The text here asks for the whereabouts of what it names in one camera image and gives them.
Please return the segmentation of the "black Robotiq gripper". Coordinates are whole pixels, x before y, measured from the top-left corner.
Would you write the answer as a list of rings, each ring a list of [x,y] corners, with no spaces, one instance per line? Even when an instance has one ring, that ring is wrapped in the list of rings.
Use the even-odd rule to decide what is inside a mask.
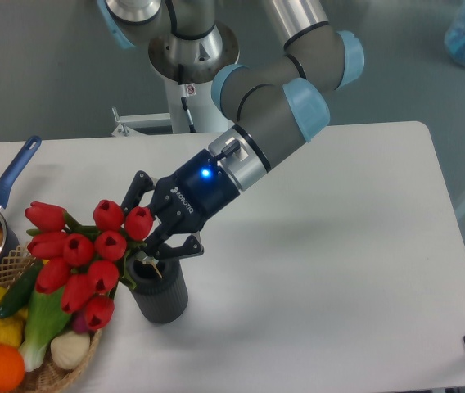
[[[158,181],[143,170],[137,171],[120,205],[124,215],[153,190],[149,210],[160,224],[145,239],[144,252],[158,261],[202,255],[204,247],[199,231],[208,219],[239,196],[236,184],[207,150],[198,152],[170,176]],[[184,233],[189,234],[181,246],[167,243],[174,234]]]

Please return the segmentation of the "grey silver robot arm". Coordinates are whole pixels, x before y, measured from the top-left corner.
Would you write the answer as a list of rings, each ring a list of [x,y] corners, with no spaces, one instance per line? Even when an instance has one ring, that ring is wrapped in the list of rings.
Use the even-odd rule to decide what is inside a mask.
[[[282,59],[259,69],[240,65],[231,30],[219,23],[212,1],[101,1],[117,42],[147,45],[155,71],[175,86],[174,129],[195,132],[188,98],[210,86],[203,111],[231,122],[205,150],[168,177],[134,179],[124,207],[152,194],[158,227],[133,257],[152,261],[200,255],[205,222],[324,129],[324,94],[355,81],[364,67],[360,41],[335,31],[318,1],[267,1],[282,44]]]

